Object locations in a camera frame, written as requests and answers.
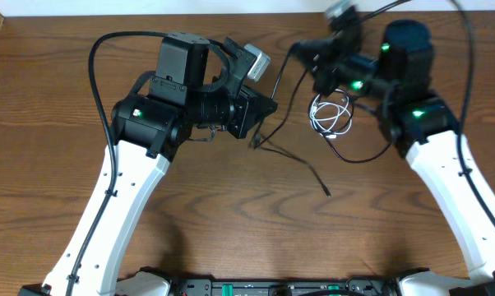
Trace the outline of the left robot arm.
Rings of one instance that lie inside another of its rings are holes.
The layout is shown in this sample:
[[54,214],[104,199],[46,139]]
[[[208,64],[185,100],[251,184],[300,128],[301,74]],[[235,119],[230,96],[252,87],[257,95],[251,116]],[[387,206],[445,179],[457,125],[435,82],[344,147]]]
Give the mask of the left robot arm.
[[157,68],[142,73],[111,113],[100,116],[104,162],[79,224],[58,263],[23,295],[170,295],[161,275],[120,280],[127,246],[150,195],[194,129],[243,139],[276,102],[252,87],[270,64],[260,49],[231,39],[161,35]]

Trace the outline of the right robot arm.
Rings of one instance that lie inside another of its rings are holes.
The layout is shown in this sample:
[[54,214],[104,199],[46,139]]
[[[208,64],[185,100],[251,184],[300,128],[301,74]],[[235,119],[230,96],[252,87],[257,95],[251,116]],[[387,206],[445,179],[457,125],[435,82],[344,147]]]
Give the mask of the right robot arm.
[[390,23],[378,60],[360,54],[359,26],[326,39],[299,41],[297,59],[319,95],[347,86],[378,98],[382,135],[423,180],[446,218],[468,275],[457,279],[416,269],[386,280],[385,295],[495,295],[495,195],[481,174],[459,121],[433,90],[433,46],[417,21]]

